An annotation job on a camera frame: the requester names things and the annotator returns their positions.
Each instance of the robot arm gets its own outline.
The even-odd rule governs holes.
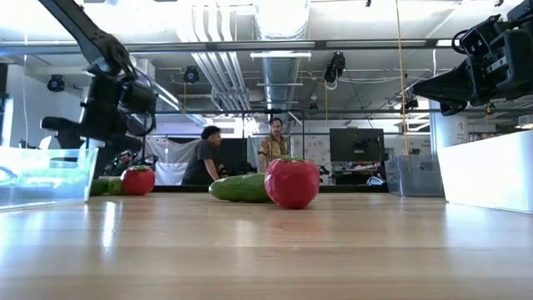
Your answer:
[[[450,72],[419,82],[415,95],[441,104],[443,115],[463,111],[468,104],[483,106],[492,99],[516,99],[533,94],[533,0],[507,13],[490,16],[473,28],[457,33],[453,49],[467,58]],[[456,39],[462,35],[459,45]]]
[[[62,148],[79,148],[83,137],[104,142],[115,152],[138,151],[142,142],[126,133],[143,137],[155,128],[157,95],[152,87],[138,80],[126,48],[113,35],[98,28],[74,0],[39,2],[76,39],[90,64],[87,70],[93,75],[87,101],[82,103],[81,122],[45,117],[41,128],[57,131]],[[139,125],[143,124],[133,115],[143,115],[151,126],[139,132]]]

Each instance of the wooden table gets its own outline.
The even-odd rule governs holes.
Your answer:
[[[533,217],[436,198],[100,197],[0,230],[0,299],[533,298]]]

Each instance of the black hair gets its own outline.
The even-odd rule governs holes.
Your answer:
[[[278,118],[278,117],[274,117],[274,118],[272,118],[272,119],[270,120],[269,124],[273,125],[275,121],[279,121],[280,124],[281,124],[281,126],[283,127],[283,121],[282,121],[280,118]]]
[[[208,139],[211,135],[219,133],[220,131],[220,128],[217,126],[207,126],[203,128],[201,137],[202,139]]]

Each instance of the yellow shirt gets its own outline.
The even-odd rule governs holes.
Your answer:
[[[259,147],[258,152],[259,154],[266,156],[268,162],[287,155],[289,150],[286,144],[286,138],[281,136],[278,141],[272,136],[267,136],[261,141],[261,146]]]

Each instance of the transparent container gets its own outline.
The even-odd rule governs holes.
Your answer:
[[[97,151],[0,147],[0,211],[86,202]]]
[[[402,197],[444,197],[437,156],[399,155],[385,162],[389,193]]]

